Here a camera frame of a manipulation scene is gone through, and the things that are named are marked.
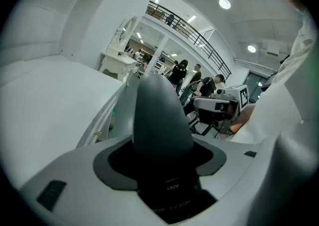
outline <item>man in black t-shirt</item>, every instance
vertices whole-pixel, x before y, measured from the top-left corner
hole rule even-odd
[[[215,78],[206,77],[202,81],[199,82],[195,93],[197,93],[198,96],[210,97],[211,94],[214,93],[215,84],[219,84],[222,82],[225,83],[225,78],[221,74],[217,75]],[[184,107],[185,115],[188,115],[189,113],[191,113],[195,110],[195,108],[194,108],[194,99],[195,98],[196,97],[191,98],[190,102]]]
[[[189,84],[186,86],[184,92],[180,96],[179,100],[180,100],[182,106],[185,105],[189,95],[191,94],[192,86],[201,78],[201,71],[200,71],[200,65],[199,64],[195,65],[194,70],[197,71],[197,73],[192,77],[192,79],[190,80]]]

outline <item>balcony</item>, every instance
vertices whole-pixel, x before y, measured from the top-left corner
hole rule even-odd
[[[225,79],[231,75],[231,71],[216,50],[187,21],[153,1],[148,4],[146,13],[167,24],[196,46],[202,52],[202,55],[207,57],[218,71],[224,75]]]

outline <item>white ceiling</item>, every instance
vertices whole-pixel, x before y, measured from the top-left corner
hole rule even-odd
[[[188,21],[193,15],[195,15],[196,18],[189,24],[199,32],[203,29],[212,29],[211,24],[201,13],[182,0],[159,0],[158,4],[177,14],[185,21]]]
[[[205,16],[209,23],[216,27],[220,22],[225,22],[231,32],[223,33],[217,30],[226,43],[237,40],[235,49],[236,58],[252,61],[267,67],[278,69],[279,61],[290,54],[293,41],[302,25],[302,16],[286,0],[229,0],[231,8],[223,9],[221,19],[215,16]],[[216,10],[218,0],[205,0],[206,7]],[[265,54],[269,44],[280,47],[279,57]],[[257,53],[252,54],[247,50],[248,45],[254,45]]]
[[[163,35],[159,31],[141,22],[137,25],[132,35],[134,40],[139,41],[140,39],[138,38],[136,32],[138,32],[141,35],[144,45],[149,46],[150,48],[154,48],[154,46],[159,45],[159,43],[163,39]],[[163,52],[167,53],[170,56],[169,57],[170,60],[172,61],[176,60],[178,62],[181,62],[181,60],[184,60],[184,59],[187,60],[188,61],[187,68],[190,70],[192,70],[194,66],[198,63],[197,60],[190,53],[185,51],[181,46],[176,44],[171,39],[167,41],[163,49]],[[201,72],[202,72],[203,78],[212,75],[204,66],[201,67]]]

